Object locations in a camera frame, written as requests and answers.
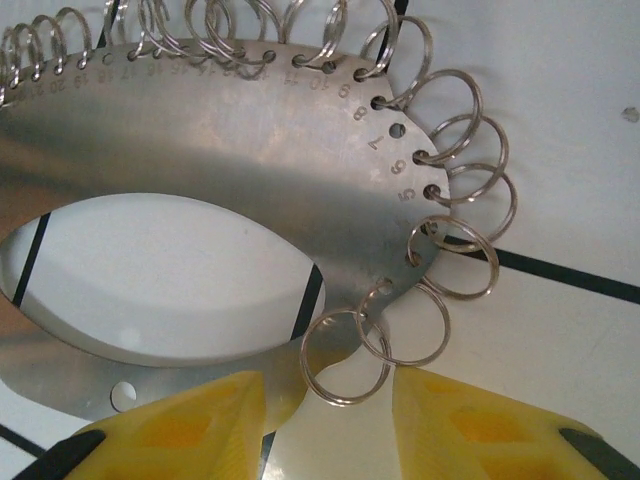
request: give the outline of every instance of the yellow plastic block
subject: yellow plastic block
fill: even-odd
[[[67,480],[255,480],[262,375],[241,372],[89,425],[106,440]]]
[[[606,480],[560,435],[581,423],[416,368],[396,369],[404,480]]]

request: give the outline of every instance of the white surface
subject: white surface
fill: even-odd
[[[85,3],[92,5],[92,24],[100,25],[101,2]],[[235,3],[243,8],[242,2]],[[329,3],[310,2],[293,31],[294,41],[319,43],[324,21],[319,17]],[[0,27],[37,13],[54,14],[63,4],[78,2],[22,2],[19,9],[3,2]],[[383,14],[377,2],[350,0],[350,6],[358,14],[350,16],[356,23],[350,27],[345,50],[355,52]],[[635,185],[640,180],[640,124],[620,116],[626,107],[640,104],[640,4],[450,0],[427,6],[412,0],[410,12],[416,11],[426,15],[435,36],[434,68],[453,66],[474,74],[484,90],[488,113],[503,122],[510,135],[508,171],[521,193],[521,210],[498,246],[640,284],[640,255],[633,240],[640,233],[634,213],[639,200]],[[408,84],[420,55],[414,50],[419,43],[412,39],[412,26],[407,27],[392,67],[398,87]],[[256,25],[247,18],[240,28],[255,33]],[[458,93],[462,91],[453,83],[433,85],[417,97],[413,114],[433,126],[466,111],[469,99]],[[483,129],[479,140],[486,138],[487,143],[480,141],[477,150],[460,160],[471,160],[474,152],[491,154],[493,150],[484,149],[495,148],[491,135]],[[505,190],[498,187],[492,199],[465,207],[461,214],[488,231],[497,221],[489,212],[506,209],[499,201]],[[32,308],[33,316],[43,319],[46,307],[82,326],[85,333],[107,339],[111,335],[114,342],[131,340],[120,336],[130,318],[141,325],[158,321],[158,326],[175,329],[183,316],[189,316],[198,328],[216,330],[205,330],[210,340],[224,333],[223,317],[215,315],[224,306],[225,318],[236,315],[251,328],[258,328],[261,321],[268,325],[261,329],[265,334],[261,338],[285,338],[297,305],[294,312],[291,301],[287,307],[291,315],[274,320],[274,315],[278,317],[274,312],[286,310],[287,302],[277,301],[278,295],[301,296],[310,263],[301,259],[299,270],[289,270],[282,267],[282,260],[299,252],[259,228],[244,243],[242,228],[255,228],[250,222],[236,222],[227,213],[202,205],[182,209],[181,200],[163,203],[138,197],[127,203],[110,198],[90,212],[87,205],[52,216],[25,299],[25,309]],[[147,223],[152,218],[160,221]],[[0,278],[8,295],[15,289],[33,231],[34,224],[0,252]],[[237,248],[223,254],[230,246]],[[445,255],[432,275],[448,286],[470,291],[484,281],[486,269],[485,263]],[[65,289],[62,278],[76,283]],[[234,286],[257,291],[242,296],[242,289]],[[449,349],[432,365],[434,371],[572,416],[640,462],[640,306],[504,269],[492,296],[448,304],[453,337]],[[259,315],[242,316],[241,308]],[[442,326],[435,308],[418,292],[409,293],[387,317],[399,357],[422,356],[440,339]],[[220,323],[216,326],[212,318]],[[105,319],[120,321],[120,326],[100,331]],[[282,324],[274,329],[278,321]],[[238,333],[227,331],[230,336],[225,338],[240,340]],[[191,342],[193,336],[190,329],[179,328],[171,338],[179,347],[180,340]],[[162,350],[156,352],[160,357],[184,355],[183,349],[172,350],[157,337],[140,342],[136,351],[154,353],[152,344]],[[219,345],[214,345],[209,353],[219,352]],[[236,353],[238,347],[226,345]],[[378,369],[377,361],[359,351],[320,378],[342,393],[355,393],[375,380]],[[398,480],[389,387],[353,409],[334,409],[308,395],[278,432],[265,479]],[[0,404],[1,423],[45,448],[86,423],[26,401],[1,384]],[[26,465],[24,456],[0,440],[0,477],[11,478],[17,471],[13,465],[9,470],[14,458]]]

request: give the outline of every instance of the oval cutout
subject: oval cutout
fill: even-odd
[[[5,242],[2,264],[17,263],[31,238]],[[312,266],[275,233],[208,203],[102,197],[53,212],[22,311],[113,360],[205,365],[288,342]],[[17,283],[3,276],[3,289]],[[314,314],[323,305],[321,291]]]

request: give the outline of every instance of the brushed metal surface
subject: brushed metal surface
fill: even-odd
[[[391,294],[371,306],[379,312],[425,273],[437,248],[421,238],[423,263],[412,268],[406,242],[420,219],[447,212],[423,195],[435,184],[448,196],[447,174],[412,162],[414,151],[436,150],[404,113],[371,108],[373,97],[392,92],[386,77],[354,80],[370,61],[347,57],[325,75],[292,66],[311,49],[247,41],[251,57],[277,55],[248,81],[211,60],[131,62],[132,48],[98,50],[82,71],[71,56],[64,74],[49,68],[37,83],[25,69],[25,80],[9,91],[0,109],[0,241],[78,201],[162,193],[237,212],[300,249],[323,274],[327,310],[357,305],[387,278]],[[390,136],[395,123],[406,127],[402,138]],[[120,381],[134,385],[144,404],[238,370],[261,370],[273,429],[306,390],[298,341],[222,364],[160,368],[81,351],[46,328],[0,298],[0,376],[18,394],[87,420],[114,413],[109,393]],[[351,322],[327,324],[311,346],[314,370],[359,345]]]

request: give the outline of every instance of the white background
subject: white background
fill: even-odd
[[[319,43],[327,7],[312,4],[300,16],[293,41]],[[87,14],[97,41],[102,8],[96,1],[3,0],[0,27],[54,14],[63,5]],[[344,48],[357,52],[383,12],[372,2],[350,6],[357,15],[350,16]],[[409,11],[432,30],[434,68],[472,73],[487,114],[510,136],[508,172],[521,209],[497,246],[640,285],[640,123],[621,115],[627,107],[640,108],[640,4],[414,0]],[[241,31],[254,32],[251,17],[242,18]],[[75,39],[70,51],[77,51],[79,30],[72,22],[66,26]],[[392,65],[397,89],[417,71],[420,46],[412,25],[405,25]],[[411,115],[433,127],[467,111],[469,102],[460,86],[444,82],[427,87]],[[495,146],[490,129],[483,129],[478,147],[460,161],[491,158]],[[488,200],[457,213],[489,232],[506,211],[505,192],[498,187]],[[34,230],[29,225],[2,246],[8,297]],[[291,268],[283,268],[285,262]],[[80,326],[132,355],[151,352],[176,360],[188,345],[188,358],[215,359],[286,341],[310,268],[303,254],[273,234],[213,206],[166,197],[102,199],[54,212],[23,310],[41,322]],[[487,268],[442,255],[431,274],[471,290],[487,277]],[[448,305],[453,338],[432,370],[588,423],[640,463],[638,305],[507,269],[490,297]],[[441,335],[435,309],[418,292],[407,294],[387,316],[400,357],[423,356]],[[247,337],[248,330],[261,335]],[[247,342],[256,337],[257,343]],[[368,388],[378,368],[358,352],[321,380],[355,393]],[[399,479],[388,387],[346,410],[308,395],[278,432],[265,478]],[[0,422],[44,447],[85,423],[2,385],[0,401]],[[0,441],[1,478],[30,461]]]

